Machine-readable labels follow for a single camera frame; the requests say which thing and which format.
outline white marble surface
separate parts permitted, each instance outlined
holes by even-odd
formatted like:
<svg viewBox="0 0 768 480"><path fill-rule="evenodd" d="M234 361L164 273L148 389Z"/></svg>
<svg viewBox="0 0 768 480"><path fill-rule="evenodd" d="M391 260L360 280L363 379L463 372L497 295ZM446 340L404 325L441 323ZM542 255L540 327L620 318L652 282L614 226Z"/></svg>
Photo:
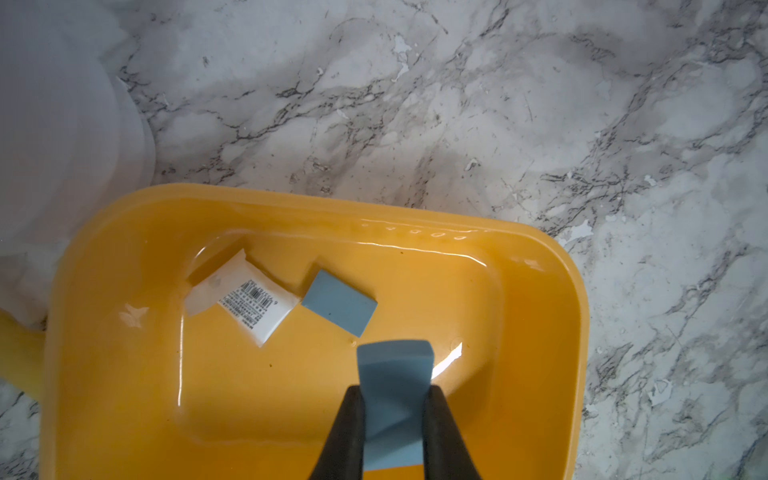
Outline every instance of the white marble surface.
<svg viewBox="0 0 768 480"><path fill-rule="evenodd" d="M97 10L112 21L91 36L157 139L156 183L557 237L591 301L576 478L768 478L765 1ZM37 427L0 389L0 477L36 478Z"/></svg>

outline white label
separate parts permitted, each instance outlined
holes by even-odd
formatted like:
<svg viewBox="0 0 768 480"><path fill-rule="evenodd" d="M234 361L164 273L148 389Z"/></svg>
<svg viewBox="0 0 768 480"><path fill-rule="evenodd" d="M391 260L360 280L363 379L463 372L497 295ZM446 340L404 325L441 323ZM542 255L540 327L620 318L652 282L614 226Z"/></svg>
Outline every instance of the white label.
<svg viewBox="0 0 768 480"><path fill-rule="evenodd" d="M219 300L219 305L229 310L232 316L253 330L259 320L269 312L270 307L277 305L277 300L263 286L248 280L240 285L240 288Z"/></svg>
<svg viewBox="0 0 768 480"><path fill-rule="evenodd" d="M243 324L262 346L299 299L273 282L240 251L187 295L187 314L197 315L218 303Z"/></svg>

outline blue sponge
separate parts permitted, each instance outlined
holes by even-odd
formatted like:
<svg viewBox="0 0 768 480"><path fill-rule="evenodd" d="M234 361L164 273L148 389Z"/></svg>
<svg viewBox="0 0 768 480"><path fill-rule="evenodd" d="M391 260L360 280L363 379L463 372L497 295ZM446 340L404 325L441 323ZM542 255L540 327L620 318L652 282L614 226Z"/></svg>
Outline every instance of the blue sponge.
<svg viewBox="0 0 768 480"><path fill-rule="evenodd" d="M357 349L366 404L363 469L421 465L422 414L435 354L425 340L369 343Z"/></svg>
<svg viewBox="0 0 768 480"><path fill-rule="evenodd" d="M317 273L301 304L354 336L362 336L378 305L325 270Z"/></svg>

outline yellow tub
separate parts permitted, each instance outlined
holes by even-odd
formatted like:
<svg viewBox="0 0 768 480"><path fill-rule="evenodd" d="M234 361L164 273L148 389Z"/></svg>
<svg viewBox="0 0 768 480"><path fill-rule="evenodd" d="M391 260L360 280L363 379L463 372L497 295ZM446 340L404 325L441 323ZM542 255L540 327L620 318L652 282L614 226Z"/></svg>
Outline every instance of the yellow tub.
<svg viewBox="0 0 768 480"><path fill-rule="evenodd" d="M362 338L297 307L263 348L190 288L244 248L302 296L319 268L374 297ZM516 223L253 190L152 187L98 214L56 276L41 478L301 478L355 349L427 339L480 474L569 479L588 338L584 285ZM421 467L366 479L423 478Z"/></svg>

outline yellow handle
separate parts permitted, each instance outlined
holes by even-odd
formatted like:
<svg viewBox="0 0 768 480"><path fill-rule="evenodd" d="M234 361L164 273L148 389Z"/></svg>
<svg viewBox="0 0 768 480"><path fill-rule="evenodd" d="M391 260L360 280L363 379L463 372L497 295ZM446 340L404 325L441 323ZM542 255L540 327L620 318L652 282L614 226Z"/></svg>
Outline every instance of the yellow handle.
<svg viewBox="0 0 768 480"><path fill-rule="evenodd" d="M38 402L43 390L45 334L26 329L0 310L0 377Z"/></svg>

